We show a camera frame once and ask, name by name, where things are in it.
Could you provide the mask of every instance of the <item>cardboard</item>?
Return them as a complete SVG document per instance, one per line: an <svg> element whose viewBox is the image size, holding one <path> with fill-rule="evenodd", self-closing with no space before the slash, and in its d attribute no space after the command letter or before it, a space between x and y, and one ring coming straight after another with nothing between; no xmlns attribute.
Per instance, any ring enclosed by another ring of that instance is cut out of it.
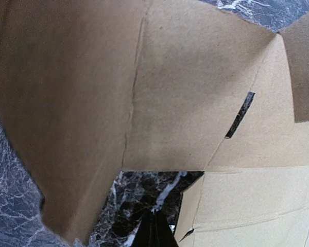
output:
<svg viewBox="0 0 309 247"><path fill-rule="evenodd" d="M195 0L19 0L2 30L0 120L69 243L120 170L205 171L180 246L307 241L309 15L280 35Z"/></svg>

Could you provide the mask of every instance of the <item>rectangular slot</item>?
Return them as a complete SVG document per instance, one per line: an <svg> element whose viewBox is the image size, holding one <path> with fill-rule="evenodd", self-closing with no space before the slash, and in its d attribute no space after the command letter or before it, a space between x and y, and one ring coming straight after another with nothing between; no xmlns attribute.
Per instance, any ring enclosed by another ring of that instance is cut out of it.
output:
<svg viewBox="0 0 309 247"><path fill-rule="evenodd" d="M241 109L239 110L235 121L233 122L233 124L230 127L230 130L228 131L228 133L226 134L226 139L230 139L233 134L236 132L239 124L241 123L241 121L243 120L244 116L246 115L247 110L249 109L249 107L252 104L253 98L254 98L255 93L253 92L248 92L246 99L241 107Z"/></svg>

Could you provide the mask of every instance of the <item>flattened brown cardboard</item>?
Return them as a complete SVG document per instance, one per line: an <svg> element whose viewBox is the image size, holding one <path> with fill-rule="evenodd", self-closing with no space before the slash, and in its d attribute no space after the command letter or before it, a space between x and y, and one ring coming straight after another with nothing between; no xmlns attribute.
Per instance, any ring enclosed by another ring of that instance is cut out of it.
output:
<svg viewBox="0 0 309 247"><path fill-rule="evenodd" d="M86 242L121 169L204 170L181 246L305 243L309 15L283 37L194 0L19 0L6 21L0 120L54 232Z"/></svg>

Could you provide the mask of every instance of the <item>black pointed object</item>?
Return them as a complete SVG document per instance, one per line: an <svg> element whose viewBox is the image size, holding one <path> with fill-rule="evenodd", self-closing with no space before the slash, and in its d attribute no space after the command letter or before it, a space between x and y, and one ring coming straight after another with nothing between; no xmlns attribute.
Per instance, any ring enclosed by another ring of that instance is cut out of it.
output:
<svg viewBox="0 0 309 247"><path fill-rule="evenodd" d="M179 247L161 211L147 211L131 247Z"/></svg>

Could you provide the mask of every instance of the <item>marble surface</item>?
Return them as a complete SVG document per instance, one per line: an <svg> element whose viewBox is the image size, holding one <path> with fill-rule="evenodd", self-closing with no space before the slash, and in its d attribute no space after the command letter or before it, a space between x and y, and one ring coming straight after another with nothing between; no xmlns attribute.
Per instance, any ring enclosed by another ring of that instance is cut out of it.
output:
<svg viewBox="0 0 309 247"><path fill-rule="evenodd" d="M309 11L309 0L204 1L235 12L273 32ZM174 228L180 191L198 176L199 173L185 172L121 172L99 213L90 246L130 246L145 208L162 207ZM0 126L0 247L67 247L42 224L41 199L41 192L9 146ZM75 247L80 246L82 244L76 240Z"/></svg>

